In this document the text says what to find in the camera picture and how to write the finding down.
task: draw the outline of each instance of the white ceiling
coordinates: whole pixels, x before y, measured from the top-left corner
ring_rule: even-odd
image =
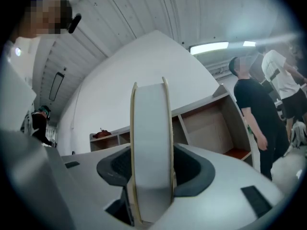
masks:
[[[241,47],[243,41],[268,37],[278,16],[275,0],[70,1],[73,13],[81,13],[82,20],[74,34],[60,35],[55,40],[41,66],[42,77],[33,78],[40,82],[34,83],[39,88],[36,92],[40,92],[36,104],[50,106],[55,123],[90,71],[144,34],[159,30],[186,49],[208,42],[233,43],[230,49],[196,56],[210,72],[223,77],[229,74],[225,66],[231,57],[255,55],[253,49]],[[65,77],[56,100],[51,102],[48,97],[58,71]]]

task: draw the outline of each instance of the wooden shelf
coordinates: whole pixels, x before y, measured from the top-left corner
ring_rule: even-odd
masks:
[[[173,141],[203,148],[253,166],[248,133],[241,112],[220,85],[213,95],[172,111]],[[112,135],[94,139],[90,134],[91,151],[130,143],[130,127]]]
[[[179,117],[175,116],[172,118],[173,125],[173,141],[174,143],[182,143],[188,145],[187,138],[184,134],[182,125],[180,123]]]
[[[250,155],[250,151],[246,151],[243,149],[232,148],[228,152],[224,153],[224,155],[233,157],[236,159],[244,160],[247,156]]]
[[[109,135],[109,136],[104,136],[104,137],[101,137],[101,138],[94,138],[92,137],[90,139],[90,142],[93,142],[93,141],[99,141],[99,140],[104,140],[104,139],[108,139],[108,138],[111,138],[111,137],[116,137],[118,134],[112,134],[112,135]]]
[[[107,136],[91,141],[91,150],[97,151],[97,150],[103,150],[107,148],[112,148],[119,146],[118,137],[115,136]]]
[[[130,143],[130,132],[119,135],[119,143],[121,145]]]

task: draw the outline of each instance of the man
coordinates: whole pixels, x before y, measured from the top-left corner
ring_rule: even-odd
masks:
[[[302,116],[307,124],[307,98],[300,86],[294,81],[297,77],[307,83],[307,79],[286,62],[286,58],[275,50],[258,46],[263,55],[262,71],[267,81],[272,82],[283,102],[285,118],[287,119],[287,135],[290,139],[293,118]]]
[[[302,48],[298,45],[290,45],[289,51],[296,61],[297,71],[307,78],[307,64]]]
[[[243,58],[233,58],[229,70],[239,78],[234,88],[237,104],[254,133],[260,151],[260,171],[272,180],[273,163],[289,148],[287,132],[265,89],[249,76]]]
[[[34,132],[32,136],[36,137],[46,145],[54,147],[55,144],[46,138],[47,118],[50,117],[50,112],[51,110],[46,105],[43,105],[37,112],[32,114],[33,129],[38,129],[38,131]]]

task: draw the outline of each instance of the red object on shelf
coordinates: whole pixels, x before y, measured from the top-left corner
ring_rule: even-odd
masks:
[[[106,136],[110,136],[110,135],[111,135],[111,133],[108,132],[107,130],[103,130],[103,129],[101,129],[101,128],[100,128],[100,130],[101,130],[100,132],[98,132],[97,134],[93,135],[93,137],[94,137],[95,139],[101,138],[101,137],[106,137]]]
[[[240,160],[248,154],[249,154],[249,151],[238,149],[238,148],[232,148],[228,152],[224,153],[224,155],[227,155],[229,157],[233,157],[236,159],[240,159]]]

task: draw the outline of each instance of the hand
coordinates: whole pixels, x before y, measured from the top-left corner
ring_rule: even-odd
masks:
[[[263,151],[267,150],[268,141],[263,134],[257,137],[257,144],[259,149]]]

